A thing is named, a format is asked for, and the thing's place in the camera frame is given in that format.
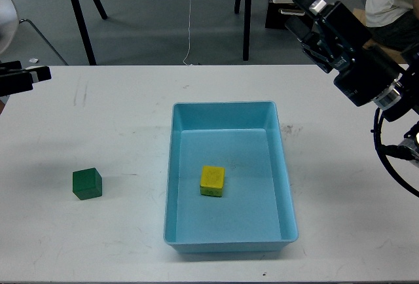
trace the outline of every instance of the white chair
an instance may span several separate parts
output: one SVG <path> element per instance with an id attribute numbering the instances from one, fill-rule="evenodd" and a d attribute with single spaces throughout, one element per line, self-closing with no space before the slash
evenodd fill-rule
<path id="1" fill-rule="evenodd" d="M 68 65 L 68 63 L 61 57 L 57 50 L 51 45 L 51 43 L 44 37 L 39 29 L 29 19 L 19 20 L 16 7 L 14 6 L 13 0 L 0 0 L 0 54 L 2 54 L 12 42 L 16 31 L 18 30 L 19 24 L 27 22 L 38 35 L 45 41 L 45 43 L 54 51 L 54 53 L 61 59 L 61 61 Z"/>

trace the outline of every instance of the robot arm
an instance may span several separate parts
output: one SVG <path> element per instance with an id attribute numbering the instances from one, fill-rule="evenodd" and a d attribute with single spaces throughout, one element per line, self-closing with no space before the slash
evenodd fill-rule
<path id="1" fill-rule="evenodd" d="M 0 63 L 0 96 L 32 90 L 32 84 L 51 79 L 47 66 L 22 69 L 20 62 Z"/>
<path id="2" fill-rule="evenodd" d="M 419 123 L 398 146 L 384 146 L 380 139 L 384 118 L 392 122 L 411 109 L 419 113 L 419 76 L 415 75 L 419 71 L 419 43 L 402 53 L 409 65 L 404 70 L 378 45 L 365 47 L 371 33 L 341 2 L 293 1 L 313 19 L 316 31 L 296 16 L 288 19 L 286 27 L 315 64 L 326 73 L 338 71 L 333 82 L 355 105 L 373 101 L 378 106 L 373 131 L 378 156 L 393 178 L 419 197 L 419 192 L 398 176 L 387 159 L 393 156 L 410 160 L 419 167 Z"/>

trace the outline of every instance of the green cube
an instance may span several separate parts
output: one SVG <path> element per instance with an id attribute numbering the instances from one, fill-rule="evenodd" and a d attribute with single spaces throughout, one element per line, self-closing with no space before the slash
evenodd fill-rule
<path id="1" fill-rule="evenodd" d="M 102 177 L 96 168 L 73 172 L 73 192 L 80 200 L 102 195 Z"/>

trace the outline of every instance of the yellow cube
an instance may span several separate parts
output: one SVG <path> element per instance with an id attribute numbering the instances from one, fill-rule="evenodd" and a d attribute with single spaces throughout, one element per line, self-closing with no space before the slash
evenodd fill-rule
<path id="1" fill-rule="evenodd" d="M 201 174 L 201 194 L 221 197 L 223 195 L 225 168 L 203 166 Z"/>

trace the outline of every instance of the floor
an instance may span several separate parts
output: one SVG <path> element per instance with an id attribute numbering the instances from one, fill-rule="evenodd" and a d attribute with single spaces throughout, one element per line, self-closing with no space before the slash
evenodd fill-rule
<path id="1" fill-rule="evenodd" d="M 365 0 L 340 0 L 350 10 Z M 31 19 L 69 65 L 88 65 L 70 0 L 14 0 L 20 18 Z M 189 0 L 101 0 L 102 20 L 92 0 L 81 0 L 99 65 L 183 65 L 189 49 Z M 288 30 L 266 29 L 268 0 L 253 0 L 250 59 L 242 60 L 243 12 L 234 0 L 191 0 L 190 52 L 194 65 L 307 64 L 311 61 Z M 2 62 L 24 67 L 62 65 L 29 24 L 21 24 Z"/>

